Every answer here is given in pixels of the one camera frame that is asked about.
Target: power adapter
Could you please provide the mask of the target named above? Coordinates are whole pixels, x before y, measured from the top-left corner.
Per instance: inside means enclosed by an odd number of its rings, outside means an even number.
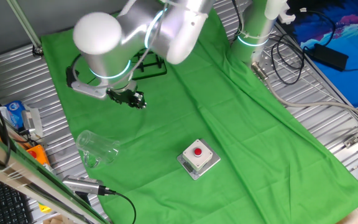
[[[346,69],[346,63],[349,56],[321,44],[315,44],[311,58],[323,65],[343,72]]]

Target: green cloth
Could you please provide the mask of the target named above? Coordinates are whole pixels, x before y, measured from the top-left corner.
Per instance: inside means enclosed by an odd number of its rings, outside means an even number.
[[[66,86],[72,30],[42,43],[74,138],[88,129],[120,140],[119,157],[88,173],[133,201],[136,223],[324,224],[358,207],[358,181],[232,56],[214,11],[183,63],[138,82],[145,110]],[[84,60],[78,70],[91,79]],[[193,180],[177,155],[198,138],[221,161]],[[127,201],[99,199],[114,223],[132,222]]]

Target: keyboard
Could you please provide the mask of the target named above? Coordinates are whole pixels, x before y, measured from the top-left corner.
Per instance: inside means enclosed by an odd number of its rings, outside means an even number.
[[[30,224],[26,196],[0,182],[0,224]]]

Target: white box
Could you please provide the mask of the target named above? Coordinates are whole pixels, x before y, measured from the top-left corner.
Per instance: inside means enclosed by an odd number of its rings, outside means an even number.
[[[200,156],[195,155],[195,149],[201,149],[202,153]],[[183,151],[182,156],[195,171],[199,171],[208,161],[212,159],[213,153],[205,144],[197,139],[189,147],[187,147],[185,151]]]

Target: clear plastic cup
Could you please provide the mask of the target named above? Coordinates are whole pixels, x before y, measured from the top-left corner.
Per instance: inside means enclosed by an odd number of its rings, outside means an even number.
[[[75,142],[77,148],[84,152],[84,163],[90,168],[100,163],[112,163],[119,152],[119,141],[114,141],[91,131],[83,131]]]

